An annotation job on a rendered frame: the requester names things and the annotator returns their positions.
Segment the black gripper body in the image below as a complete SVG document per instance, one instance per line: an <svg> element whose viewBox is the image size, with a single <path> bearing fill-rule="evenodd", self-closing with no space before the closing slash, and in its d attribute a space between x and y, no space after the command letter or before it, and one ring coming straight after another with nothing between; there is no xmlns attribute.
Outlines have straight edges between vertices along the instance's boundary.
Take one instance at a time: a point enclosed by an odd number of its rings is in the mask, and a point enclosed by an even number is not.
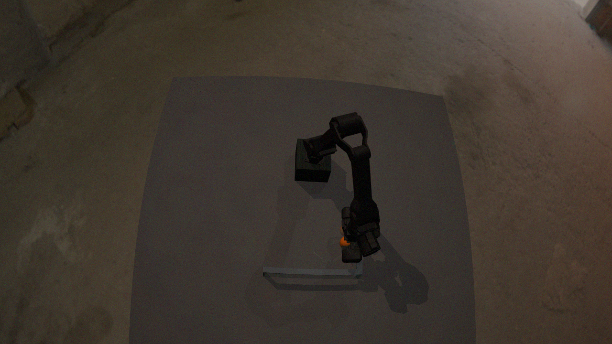
<svg viewBox="0 0 612 344"><path fill-rule="evenodd" d="M350 243L350 245L342 251L342 263L360 263L361 251L357 241L355 240L357 237L349 232L348 229L348 224L350 221L350 207L345 207L342 209L341 218L343 220L345 219L344 240L346 240L346 243Z"/></svg>

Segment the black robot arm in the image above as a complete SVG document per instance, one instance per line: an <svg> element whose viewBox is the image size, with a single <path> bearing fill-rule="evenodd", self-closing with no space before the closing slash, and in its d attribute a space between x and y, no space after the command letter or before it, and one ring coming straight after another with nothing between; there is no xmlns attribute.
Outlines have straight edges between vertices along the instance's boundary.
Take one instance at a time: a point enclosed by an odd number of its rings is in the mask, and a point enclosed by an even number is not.
<svg viewBox="0 0 612 344"><path fill-rule="evenodd" d="M367 257L378 252L380 244L380 214L377 204L372 199L370 181L370 149L367 144L368 131L358 113L335 116L329 123L329 129L320 136L304 139L306 150L304 161L314 165L321 165L324 156L335 154L339 146L348 154L353 176L354 198L350 203L349 232L357 237L355 240L360 247L361 255ZM352 148L345 140L346 136L361 133L362 143Z"/></svg>

